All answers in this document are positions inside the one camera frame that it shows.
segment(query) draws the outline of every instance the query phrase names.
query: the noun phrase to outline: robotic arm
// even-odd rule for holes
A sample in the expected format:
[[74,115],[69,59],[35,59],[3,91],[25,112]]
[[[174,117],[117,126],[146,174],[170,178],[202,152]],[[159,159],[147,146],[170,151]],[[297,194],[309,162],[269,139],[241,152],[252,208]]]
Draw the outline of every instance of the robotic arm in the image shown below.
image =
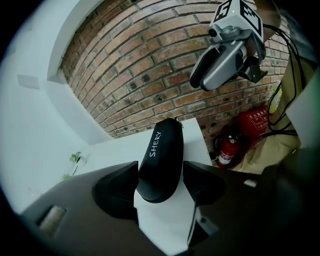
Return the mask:
[[[190,84],[211,91],[243,77],[257,83],[267,72],[260,70],[266,57],[263,23],[257,13],[243,0],[222,3],[211,21],[208,33],[212,45],[195,64]],[[248,56],[246,46],[254,47],[257,56]]]

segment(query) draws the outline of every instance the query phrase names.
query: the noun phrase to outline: fire extinguisher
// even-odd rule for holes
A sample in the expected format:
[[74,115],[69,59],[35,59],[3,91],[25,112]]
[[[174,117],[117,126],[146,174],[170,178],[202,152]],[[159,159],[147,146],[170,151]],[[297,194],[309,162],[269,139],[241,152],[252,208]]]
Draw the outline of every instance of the fire extinguisher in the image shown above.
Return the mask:
[[231,160],[239,153],[241,144],[238,141],[238,135],[229,135],[221,139],[220,153],[217,158],[217,165],[222,168],[230,167]]

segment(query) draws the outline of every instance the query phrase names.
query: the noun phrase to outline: green leaf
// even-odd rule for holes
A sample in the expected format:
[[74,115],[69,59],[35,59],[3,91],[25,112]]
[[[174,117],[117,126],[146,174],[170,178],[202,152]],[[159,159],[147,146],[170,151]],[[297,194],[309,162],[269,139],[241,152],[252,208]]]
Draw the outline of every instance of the green leaf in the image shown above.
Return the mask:
[[67,180],[67,179],[69,179],[69,178],[71,178],[71,176],[69,175],[69,174],[64,174],[63,176],[62,176],[62,181],[65,181],[65,180]]

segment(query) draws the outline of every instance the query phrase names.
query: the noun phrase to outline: dark gray surface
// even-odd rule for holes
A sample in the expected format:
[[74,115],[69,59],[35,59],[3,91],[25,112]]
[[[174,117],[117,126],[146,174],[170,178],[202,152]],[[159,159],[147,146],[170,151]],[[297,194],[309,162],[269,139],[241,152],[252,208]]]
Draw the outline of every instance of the dark gray surface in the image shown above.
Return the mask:
[[[226,183],[225,193],[213,204],[200,205],[201,215],[218,227],[218,231],[206,240],[189,248],[197,256],[237,255],[248,251],[252,246],[252,237],[259,229],[257,221],[264,199],[269,191],[272,179],[264,175],[223,170],[217,167],[185,162],[192,168],[203,169]],[[257,186],[245,185],[246,180],[258,181]]]
[[[92,196],[94,184],[105,175],[136,162],[124,163],[62,181],[34,202],[23,214],[30,231],[63,255],[164,255],[133,220],[106,214]],[[54,238],[49,239],[36,222],[52,206],[66,208]]]

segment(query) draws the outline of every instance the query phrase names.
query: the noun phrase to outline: white marker cube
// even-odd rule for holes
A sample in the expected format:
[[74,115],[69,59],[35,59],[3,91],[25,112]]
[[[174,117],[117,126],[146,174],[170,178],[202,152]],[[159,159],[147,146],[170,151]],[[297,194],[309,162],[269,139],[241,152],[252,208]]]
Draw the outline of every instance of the white marker cube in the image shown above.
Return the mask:
[[210,26],[216,24],[223,29],[227,26],[241,30],[251,29],[263,42],[263,22],[258,14],[242,0],[228,0],[219,5]]

